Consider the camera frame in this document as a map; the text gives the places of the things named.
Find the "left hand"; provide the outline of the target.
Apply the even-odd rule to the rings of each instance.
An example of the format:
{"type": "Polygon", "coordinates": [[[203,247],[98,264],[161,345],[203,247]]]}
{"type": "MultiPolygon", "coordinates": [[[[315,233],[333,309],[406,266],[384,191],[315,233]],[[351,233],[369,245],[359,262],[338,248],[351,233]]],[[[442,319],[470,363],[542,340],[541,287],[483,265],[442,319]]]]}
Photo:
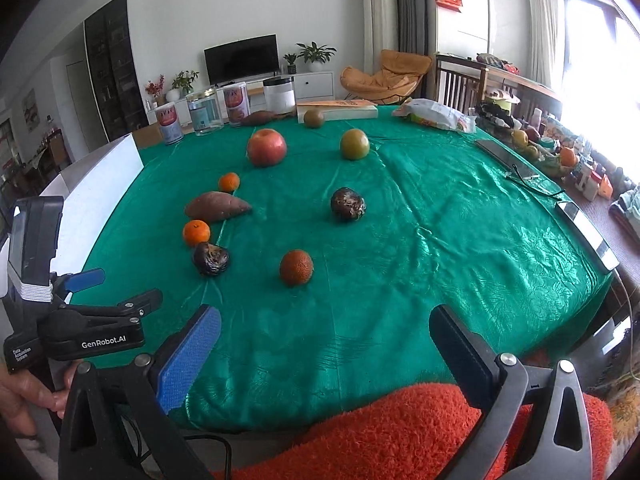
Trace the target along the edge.
{"type": "Polygon", "coordinates": [[[66,368],[63,375],[64,388],[52,392],[28,370],[20,370],[10,374],[6,363],[1,362],[1,417],[9,430],[17,436],[35,437],[37,427],[30,414],[29,405],[45,408],[57,414],[59,418],[63,418],[70,387],[79,364],[79,361],[74,361],[66,368]]]}

